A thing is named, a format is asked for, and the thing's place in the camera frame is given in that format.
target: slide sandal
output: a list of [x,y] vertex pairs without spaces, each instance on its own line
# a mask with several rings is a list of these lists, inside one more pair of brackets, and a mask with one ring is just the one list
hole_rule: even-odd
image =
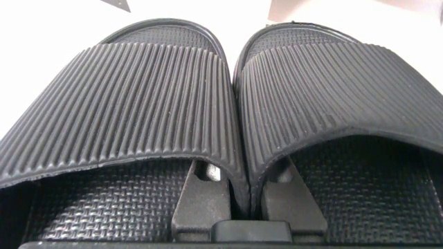
[[327,245],[443,243],[443,96],[313,24],[254,35],[234,75],[255,217]]
[[1,247],[208,240],[250,211],[238,127],[211,32],[176,19],[119,30],[78,54],[0,142]]

